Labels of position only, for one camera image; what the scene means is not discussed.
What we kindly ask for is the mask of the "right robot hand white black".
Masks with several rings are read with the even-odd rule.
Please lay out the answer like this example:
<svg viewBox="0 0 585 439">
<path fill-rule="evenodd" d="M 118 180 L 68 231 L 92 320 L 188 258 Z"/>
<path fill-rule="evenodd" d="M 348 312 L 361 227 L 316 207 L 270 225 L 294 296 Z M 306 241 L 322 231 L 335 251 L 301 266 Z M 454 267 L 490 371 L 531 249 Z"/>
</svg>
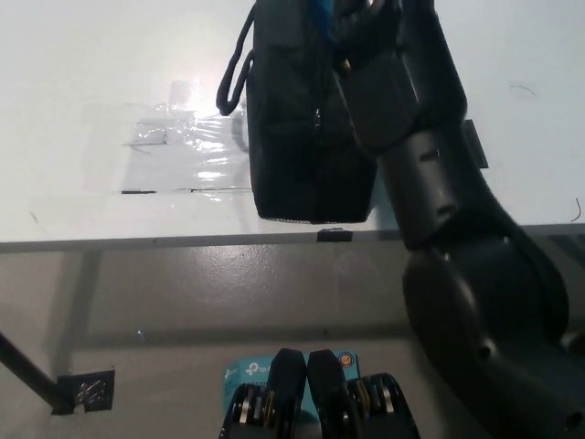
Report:
<svg viewBox="0 0 585 439">
<path fill-rule="evenodd" d="M 432 1 L 334 1 L 326 30 L 357 142 L 369 154 L 463 124 L 466 97 Z"/>
</svg>

